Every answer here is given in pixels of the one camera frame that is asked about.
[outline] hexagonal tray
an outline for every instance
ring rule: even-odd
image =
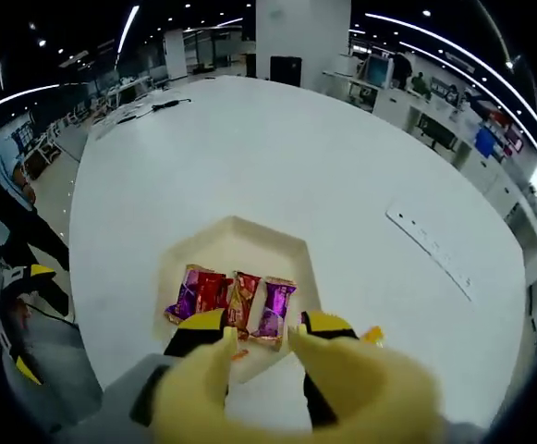
[[[228,276],[240,270],[263,278],[275,276],[294,280],[298,288],[290,298],[285,319],[287,326],[296,325],[301,312],[321,306],[305,240],[230,216],[177,243],[163,254],[153,334],[166,342],[172,338],[176,327],[164,318],[164,309],[176,303],[187,264],[198,264]],[[258,328],[265,300],[266,287],[262,281],[251,306],[249,332]],[[250,352],[231,365],[231,380],[239,383],[260,374],[289,352],[286,333],[280,351],[250,341],[241,341],[239,348]]]

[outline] ceiling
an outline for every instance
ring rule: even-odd
[[[135,47],[151,40],[151,35],[154,39],[161,39],[161,34],[169,29],[214,26],[240,17],[244,18],[244,26],[253,26],[255,17],[255,0],[190,0],[191,7],[188,8],[185,0],[117,0],[114,3],[76,0],[67,4],[69,7],[61,7],[59,3],[44,7],[44,2],[38,4],[35,1],[24,5],[19,3],[22,2],[14,6],[0,4],[1,79],[5,86],[3,91],[0,87],[0,98],[52,83],[84,80],[82,63],[89,65],[103,59],[100,53],[106,49],[109,54],[116,52],[130,9],[137,3],[140,3],[140,11],[125,41],[123,54],[130,54]],[[352,3],[351,27],[358,24],[359,29],[367,31],[365,35],[376,34],[390,46],[402,40],[430,52],[440,49],[436,40],[416,31],[400,29],[394,24],[366,18],[366,12],[404,20],[436,32],[491,65],[525,96],[529,104],[536,106],[537,0],[533,7],[527,8],[507,6],[501,0],[484,0],[483,4],[499,32],[493,28],[481,3],[476,0],[418,0],[409,3],[353,0]],[[431,11],[430,17],[422,14],[424,9]],[[30,23],[35,25],[35,30],[30,29]],[[399,32],[398,36],[394,35],[395,31]],[[46,40],[44,47],[38,45],[41,39]],[[107,46],[98,48],[106,42]],[[504,47],[512,57],[522,55],[514,74],[506,69]],[[62,54],[58,54],[59,49],[63,50]],[[89,55],[83,57],[79,64],[59,67],[81,51],[88,51]],[[503,85],[492,81],[491,76],[484,77],[489,79],[488,87],[509,106],[520,108],[518,101],[513,100],[512,93],[506,91]],[[17,104],[11,105],[28,104],[20,99]],[[526,125],[529,123],[535,133],[536,124],[525,114],[528,113],[523,113],[520,118]]]

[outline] purple candy wrapper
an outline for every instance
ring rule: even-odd
[[[200,272],[210,272],[199,265],[187,265],[186,274],[179,287],[177,302],[164,311],[164,316],[172,323],[179,324],[196,313],[196,289]]]
[[[258,330],[251,334],[267,345],[280,346],[290,295],[297,289],[294,282],[276,277],[266,279],[266,303]]]

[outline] white pillar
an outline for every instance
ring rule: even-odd
[[[170,80],[188,76],[186,69],[186,52],[182,30],[166,32],[164,35],[165,66]]]
[[[301,57],[301,87],[320,90],[322,71],[348,53],[351,0],[257,0],[256,63],[270,78],[271,56]]]

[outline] candy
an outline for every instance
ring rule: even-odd
[[[227,308],[229,306],[227,300],[227,294],[229,293],[229,286],[233,284],[233,279],[224,278],[221,282],[221,288],[216,295],[216,308]]]
[[[196,313],[196,292],[200,272],[210,272],[200,265],[186,265],[186,273],[179,288],[177,302],[164,311],[164,316],[172,323],[179,324]]]
[[[196,290],[196,313],[210,312],[217,305],[219,294],[223,291],[225,275],[200,272]]]
[[[227,309],[227,323],[239,330],[239,337],[245,339],[248,335],[246,326],[250,317],[253,297],[258,289],[260,278],[238,271],[235,286],[231,291],[231,300]]]
[[[266,278],[266,303],[262,310],[260,326],[257,331],[251,333],[252,339],[266,345],[280,347],[285,329],[288,301],[296,289],[295,282],[290,280],[277,277]]]
[[[181,285],[177,302],[164,311],[164,316],[172,323],[179,324],[196,313],[196,285]]]

